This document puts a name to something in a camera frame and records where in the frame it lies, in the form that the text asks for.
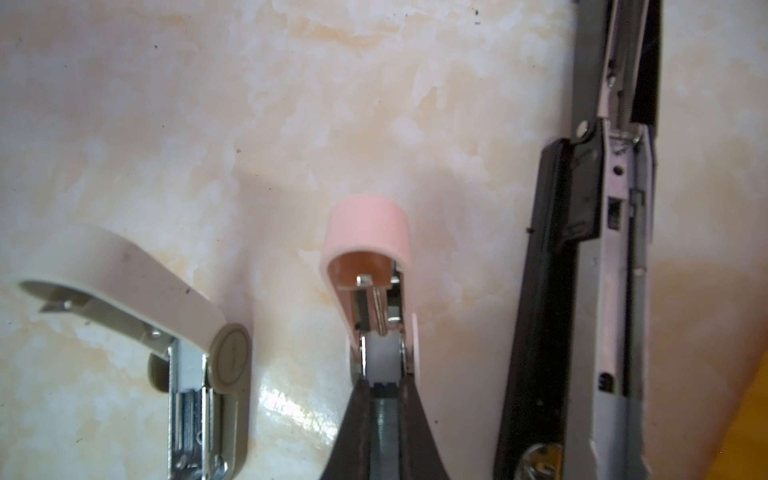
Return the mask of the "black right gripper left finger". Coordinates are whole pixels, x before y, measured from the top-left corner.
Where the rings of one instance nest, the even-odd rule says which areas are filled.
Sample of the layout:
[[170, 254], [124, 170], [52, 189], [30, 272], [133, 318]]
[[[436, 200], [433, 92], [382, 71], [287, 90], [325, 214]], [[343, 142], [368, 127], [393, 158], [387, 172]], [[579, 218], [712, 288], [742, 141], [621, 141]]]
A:
[[321, 480], [369, 480], [372, 396], [367, 380], [355, 383]]

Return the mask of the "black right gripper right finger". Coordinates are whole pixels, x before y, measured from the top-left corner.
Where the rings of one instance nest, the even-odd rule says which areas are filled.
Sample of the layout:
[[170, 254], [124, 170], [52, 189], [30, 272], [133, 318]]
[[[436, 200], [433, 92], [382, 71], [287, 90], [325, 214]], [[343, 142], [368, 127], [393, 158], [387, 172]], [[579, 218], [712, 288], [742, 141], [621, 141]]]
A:
[[398, 394], [399, 475], [401, 479], [448, 480], [414, 375], [404, 377]]

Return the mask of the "staple strip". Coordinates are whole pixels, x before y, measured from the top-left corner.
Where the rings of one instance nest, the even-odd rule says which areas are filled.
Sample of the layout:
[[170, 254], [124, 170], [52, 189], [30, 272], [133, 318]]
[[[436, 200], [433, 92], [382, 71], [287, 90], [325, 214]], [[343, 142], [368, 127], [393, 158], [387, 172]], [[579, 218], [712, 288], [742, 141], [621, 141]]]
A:
[[398, 480], [400, 453], [397, 399], [373, 399], [371, 420], [370, 478]]

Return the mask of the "yellow plastic tray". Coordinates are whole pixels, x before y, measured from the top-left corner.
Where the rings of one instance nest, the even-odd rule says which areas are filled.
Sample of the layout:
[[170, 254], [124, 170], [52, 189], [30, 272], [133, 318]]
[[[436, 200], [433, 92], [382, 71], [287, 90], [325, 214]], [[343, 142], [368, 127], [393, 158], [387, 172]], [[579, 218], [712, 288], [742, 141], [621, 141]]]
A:
[[706, 478], [767, 478], [767, 354], [761, 359]]

